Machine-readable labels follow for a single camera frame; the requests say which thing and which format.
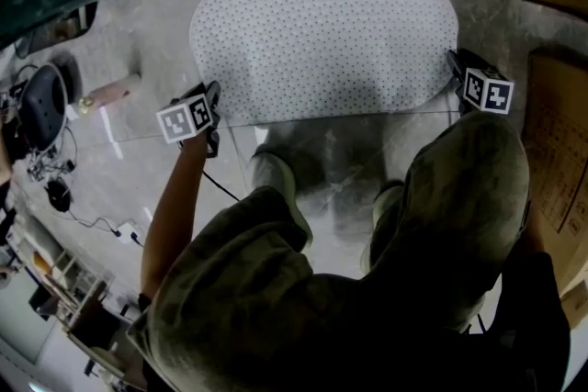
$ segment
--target dotted mat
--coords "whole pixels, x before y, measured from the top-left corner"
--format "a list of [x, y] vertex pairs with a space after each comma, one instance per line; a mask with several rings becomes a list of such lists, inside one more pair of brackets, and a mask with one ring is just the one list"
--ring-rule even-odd
[[190, 25], [229, 126], [419, 106], [457, 36], [449, 0], [202, 0]]

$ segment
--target pants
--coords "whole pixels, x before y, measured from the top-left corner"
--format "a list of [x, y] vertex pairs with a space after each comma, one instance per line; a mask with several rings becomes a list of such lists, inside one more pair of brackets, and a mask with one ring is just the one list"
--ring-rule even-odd
[[193, 240], [130, 336], [184, 392], [298, 389], [314, 364], [372, 344], [366, 336], [423, 322], [463, 330], [515, 244], [527, 192], [515, 131], [466, 116], [415, 157], [357, 281], [314, 274], [284, 199], [257, 189]]

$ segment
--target concrete floor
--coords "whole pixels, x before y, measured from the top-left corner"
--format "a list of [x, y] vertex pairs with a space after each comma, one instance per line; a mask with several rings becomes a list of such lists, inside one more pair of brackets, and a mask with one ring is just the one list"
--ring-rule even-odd
[[[85, 92], [128, 75], [137, 66], [141, 71], [140, 90], [107, 107], [122, 159], [109, 142], [100, 113], [70, 125], [79, 165], [65, 178], [78, 218], [102, 216], [113, 225], [130, 219], [142, 236], [146, 234], [149, 214], [178, 154], [176, 146], [164, 143], [154, 113], [199, 82], [187, 39], [199, 1], [100, 0], [96, 22], [87, 34], [29, 58], [28, 62], [41, 63], [60, 53], [73, 55]], [[451, 2], [459, 20], [458, 45], [479, 53], [514, 80], [508, 119], [518, 129], [525, 114], [527, 54], [552, 43], [588, 54], [588, 23], [548, 7], [521, 0]], [[243, 197], [248, 192], [245, 166], [257, 145], [264, 142], [283, 153], [301, 180], [300, 209], [315, 235], [309, 253], [312, 266], [319, 273], [360, 277], [359, 255], [372, 231], [370, 205], [380, 185], [402, 178], [419, 149], [457, 119], [457, 109], [453, 92], [446, 89], [410, 113], [224, 128], [220, 156], [207, 162], [206, 171]], [[74, 154], [68, 139], [63, 152]], [[17, 166], [15, 187], [65, 247], [95, 270], [113, 274], [117, 297], [136, 296], [139, 246], [123, 245], [107, 232], [82, 228], [69, 216], [56, 213], [41, 185], [28, 180], [24, 165]], [[231, 203], [203, 180], [195, 233]], [[498, 291], [489, 296], [497, 297]], [[484, 308], [487, 324], [494, 308], [491, 301]], [[577, 350], [576, 369], [588, 353]]]

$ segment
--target black chair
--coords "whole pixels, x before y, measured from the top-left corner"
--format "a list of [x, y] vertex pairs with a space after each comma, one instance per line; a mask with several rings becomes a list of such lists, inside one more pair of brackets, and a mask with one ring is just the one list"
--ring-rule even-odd
[[18, 115], [32, 149], [45, 152], [65, 126], [67, 88], [62, 73], [48, 62], [30, 78], [20, 97]]

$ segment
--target wire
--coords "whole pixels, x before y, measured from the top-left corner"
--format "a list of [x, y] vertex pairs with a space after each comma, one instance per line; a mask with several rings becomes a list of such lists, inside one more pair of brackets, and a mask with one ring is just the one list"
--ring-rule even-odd
[[15, 76], [17, 77], [17, 79], [18, 79], [18, 76], [20, 75], [20, 73], [22, 73], [22, 72], [23, 72], [25, 69], [27, 69], [28, 67], [30, 67], [30, 68], [32, 68], [32, 69], [34, 69], [35, 71], [36, 71], [37, 69], [39, 69], [39, 67], [37, 67], [35, 64], [25, 64], [25, 65], [23, 65], [23, 66], [22, 66], [20, 69], [18, 69], [17, 73], [15, 74]]
[[104, 232], [112, 232], [115, 235], [117, 234], [117, 232], [113, 230], [112, 227], [110, 227], [110, 224], [108, 224], [108, 221], [104, 218], [97, 218], [94, 222], [88, 222], [87, 220], [77, 218], [71, 210], [69, 210], [68, 212], [70, 213], [70, 216], [73, 218], [73, 220], [75, 220], [78, 224], [81, 224], [84, 227], [91, 229], [102, 220], [108, 226], [108, 230], [96, 226], [97, 229], [102, 230]]
[[140, 247], [144, 247], [144, 245], [139, 242], [139, 239], [137, 238], [137, 234], [135, 232], [132, 232], [130, 237], [132, 238], [132, 241], [134, 241], [137, 245], [139, 245]]
[[480, 323], [480, 328], [482, 333], [486, 333], [486, 327], [484, 327], [484, 322], [481, 321], [481, 315], [478, 314], [478, 323]]
[[75, 157], [73, 157], [73, 164], [75, 166], [77, 166], [77, 142], [76, 142], [75, 137], [74, 137], [74, 132], [70, 129], [69, 126], [66, 126], [64, 129], [67, 130], [70, 133], [70, 136], [72, 136], [73, 145], [75, 147]]
[[226, 189], [224, 186], [222, 186], [221, 184], [217, 183], [214, 178], [212, 178], [209, 174], [207, 174], [206, 172], [202, 172], [204, 174], [204, 176], [206, 176], [213, 185], [215, 185], [217, 188], [221, 189], [222, 191], [224, 191], [227, 195], [229, 195], [232, 199], [234, 199], [235, 201], [240, 201], [240, 199], [235, 196], [233, 193], [231, 193], [228, 189]]

